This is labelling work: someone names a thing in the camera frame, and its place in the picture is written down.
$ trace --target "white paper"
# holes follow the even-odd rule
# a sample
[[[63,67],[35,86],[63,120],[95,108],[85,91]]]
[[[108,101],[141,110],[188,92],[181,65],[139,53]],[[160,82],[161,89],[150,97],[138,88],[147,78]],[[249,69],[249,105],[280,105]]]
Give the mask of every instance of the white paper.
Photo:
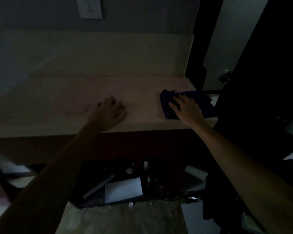
[[[112,203],[142,195],[140,177],[105,185],[105,203]]]

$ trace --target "electrical outlet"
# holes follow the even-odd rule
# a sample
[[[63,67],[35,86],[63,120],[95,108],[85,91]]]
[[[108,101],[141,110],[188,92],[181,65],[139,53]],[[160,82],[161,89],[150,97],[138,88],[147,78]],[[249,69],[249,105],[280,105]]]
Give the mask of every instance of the electrical outlet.
[[[103,19],[100,0],[77,0],[81,18]]]

